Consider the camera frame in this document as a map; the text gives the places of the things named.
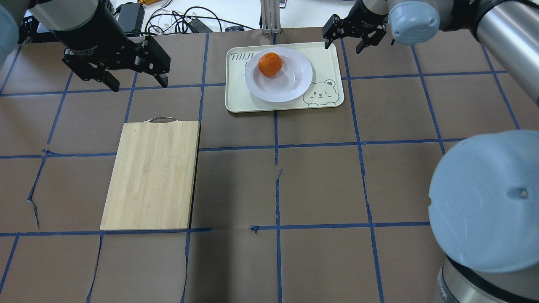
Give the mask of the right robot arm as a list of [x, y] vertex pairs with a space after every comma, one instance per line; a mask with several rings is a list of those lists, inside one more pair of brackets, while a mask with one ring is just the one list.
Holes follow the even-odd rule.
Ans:
[[356, 54], [339, 40], [380, 303], [424, 303], [442, 265], [428, 220], [436, 164], [458, 140], [538, 129], [538, 110], [467, 29]]

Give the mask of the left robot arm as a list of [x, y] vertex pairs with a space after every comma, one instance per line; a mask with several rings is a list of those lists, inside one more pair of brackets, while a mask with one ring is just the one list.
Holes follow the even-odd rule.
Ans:
[[130, 69], [152, 75], [167, 88], [170, 56], [154, 37], [130, 40], [107, 0], [2, 0], [2, 63], [17, 45], [26, 11], [65, 46], [62, 61], [81, 80], [95, 80], [117, 92], [120, 83], [111, 71]]

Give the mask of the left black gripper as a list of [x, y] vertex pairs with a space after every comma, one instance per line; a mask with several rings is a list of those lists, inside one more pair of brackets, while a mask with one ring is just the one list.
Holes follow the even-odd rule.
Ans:
[[169, 86], [170, 56], [152, 36], [130, 40], [104, 2], [63, 2], [62, 61], [83, 81], [95, 80], [119, 92], [113, 70], [130, 69]]

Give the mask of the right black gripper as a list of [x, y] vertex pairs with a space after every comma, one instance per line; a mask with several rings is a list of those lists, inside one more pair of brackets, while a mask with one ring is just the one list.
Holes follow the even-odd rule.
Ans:
[[325, 49], [329, 49], [333, 41], [345, 37], [360, 38], [356, 54], [369, 46], [377, 46], [387, 32], [387, 16], [386, 0], [357, 0], [346, 17], [342, 19], [333, 14], [322, 27]]

